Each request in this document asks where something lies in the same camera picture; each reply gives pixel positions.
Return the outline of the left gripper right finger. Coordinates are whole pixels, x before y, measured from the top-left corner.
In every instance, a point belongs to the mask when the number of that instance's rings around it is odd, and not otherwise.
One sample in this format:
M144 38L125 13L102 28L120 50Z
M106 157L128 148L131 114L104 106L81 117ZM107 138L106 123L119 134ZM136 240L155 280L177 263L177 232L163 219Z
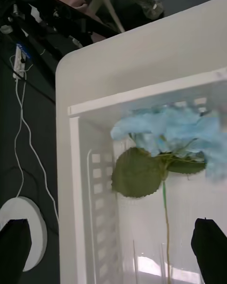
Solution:
M227 283L227 237L211 219L197 219L191 248L206 284Z

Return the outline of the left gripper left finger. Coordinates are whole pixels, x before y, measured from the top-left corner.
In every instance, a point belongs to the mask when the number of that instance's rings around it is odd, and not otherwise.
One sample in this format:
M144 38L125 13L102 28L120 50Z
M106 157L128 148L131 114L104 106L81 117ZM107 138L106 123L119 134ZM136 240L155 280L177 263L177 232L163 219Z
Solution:
M26 219L10 220L0 231L0 283L17 284L30 249L31 234Z

